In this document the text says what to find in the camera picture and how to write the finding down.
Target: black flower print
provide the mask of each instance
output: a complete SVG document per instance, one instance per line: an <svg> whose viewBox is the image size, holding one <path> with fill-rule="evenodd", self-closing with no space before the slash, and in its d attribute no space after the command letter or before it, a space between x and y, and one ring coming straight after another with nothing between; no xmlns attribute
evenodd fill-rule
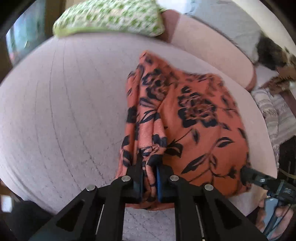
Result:
<svg viewBox="0 0 296 241"><path fill-rule="evenodd" d="M154 145L159 145L160 147L167 147L167 137L160 137L158 134L152 136Z"/></svg>
<svg viewBox="0 0 296 241"><path fill-rule="evenodd" d="M235 179L235 175L236 175L236 173L237 173L236 169L234 168L234 166L232 166L232 167L230 168L230 171L229 171L229 173L227 174L227 176L230 176L230 178Z"/></svg>
<svg viewBox="0 0 296 241"><path fill-rule="evenodd" d="M181 89L182 95L178 96L181 109L178 111L184 128L195 125L199 121L208 128L218 124L216 119L216 106L197 92L192 92L190 87Z"/></svg>
<svg viewBox="0 0 296 241"><path fill-rule="evenodd" d="M207 80L207 75L206 74L184 72L184 75L186 77L186 80L189 81L189 82L193 82L193 81L202 82L202 81Z"/></svg>
<svg viewBox="0 0 296 241"><path fill-rule="evenodd" d="M132 106L128 109L128 117L126 119L127 123L135 123L137 118L137 107Z"/></svg>
<svg viewBox="0 0 296 241"><path fill-rule="evenodd" d="M142 78L142 85L147 86L148 98L163 101L168 93L169 80L160 69L154 69Z"/></svg>

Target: green patterned pillow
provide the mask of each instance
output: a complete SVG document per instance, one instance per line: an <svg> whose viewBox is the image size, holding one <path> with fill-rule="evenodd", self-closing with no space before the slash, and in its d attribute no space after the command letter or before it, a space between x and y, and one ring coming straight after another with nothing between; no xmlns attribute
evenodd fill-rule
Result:
<svg viewBox="0 0 296 241"><path fill-rule="evenodd" d="M54 23L58 37L78 32L121 31L162 34L165 27L155 0L88 0L68 8Z"/></svg>

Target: sofa armrest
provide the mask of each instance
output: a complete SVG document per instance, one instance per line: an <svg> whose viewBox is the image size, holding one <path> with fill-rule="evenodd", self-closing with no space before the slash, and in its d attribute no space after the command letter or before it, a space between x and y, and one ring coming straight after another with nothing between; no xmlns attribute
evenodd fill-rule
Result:
<svg viewBox="0 0 296 241"><path fill-rule="evenodd" d="M232 42L206 24L174 10L162 13L165 32L157 38L193 54L243 88L256 85L254 65Z"/></svg>

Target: orange floral cloth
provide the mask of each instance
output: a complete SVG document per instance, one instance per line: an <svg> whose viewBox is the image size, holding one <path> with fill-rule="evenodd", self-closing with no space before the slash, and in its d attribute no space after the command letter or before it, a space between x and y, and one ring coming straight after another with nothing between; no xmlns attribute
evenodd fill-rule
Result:
<svg viewBox="0 0 296 241"><path fill-rule="evenodd" d="M219 76L186 73L144 52L126 86L129 109L117 177L142 159L145 193L133 207L172 207L157 201L160 163L191 184L211 183L227 197L247 191L240 181L240 169L250 165L244 126Z"/></svg>

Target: pink sofa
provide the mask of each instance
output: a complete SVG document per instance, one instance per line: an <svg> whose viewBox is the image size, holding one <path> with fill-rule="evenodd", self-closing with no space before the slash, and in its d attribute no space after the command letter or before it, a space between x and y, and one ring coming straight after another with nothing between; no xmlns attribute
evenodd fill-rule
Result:
<svg viewBox="0 0 296 241"><path fill-rule="evenodd" d="M52 212L88 184L111 183L124 137L126 78L144 50L188 72L219 74L237 102L251 164L276 176L265 121L245 90L254 78L250 61L196 20L181 16L176 26L173 35L160 36L167 34L171 44L124 33L53 37L20 62L0 86L1 180ZM231 201L247 215L262 195L262 189L253 187ZM174 229L173 210L126 210L127 240L175 240Z"/></svg>

